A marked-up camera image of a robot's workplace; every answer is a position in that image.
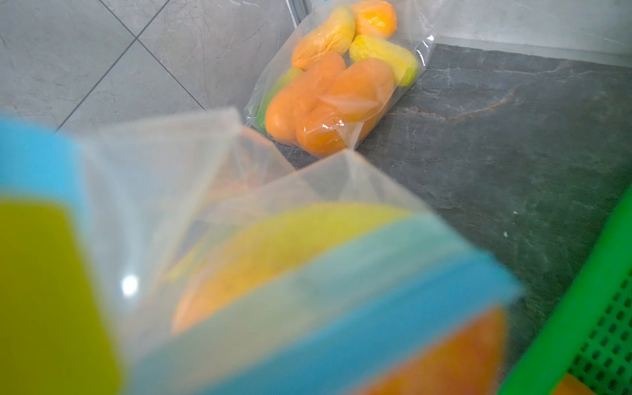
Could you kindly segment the clear zip-top bag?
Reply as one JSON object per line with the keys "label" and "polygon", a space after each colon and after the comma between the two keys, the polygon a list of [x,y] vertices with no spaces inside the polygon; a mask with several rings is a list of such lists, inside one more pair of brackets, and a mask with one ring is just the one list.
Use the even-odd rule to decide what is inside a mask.
{"label": "clear zip-top bag", "polygon": [[344,150],[235,110],[1,119],[4,394],[492,394],[515,277]]}
{"label": "clear zip-top bag", "polygon": [[312,1],[258,78],[248,125],[312,156],[355,149],[426,69],[449,1]]}

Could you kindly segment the yellow orange mango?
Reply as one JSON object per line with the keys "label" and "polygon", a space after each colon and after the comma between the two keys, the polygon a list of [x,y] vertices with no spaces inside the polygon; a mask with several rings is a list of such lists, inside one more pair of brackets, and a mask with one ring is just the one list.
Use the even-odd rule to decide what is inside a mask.
{"label": "yellow orange mango", "polygon": [[291,56],[291,66],[308,70],[327,52],[344,55],[355,38],[355,27],[355,16],[349,7],[335,8],[327,21],[298,42]]}

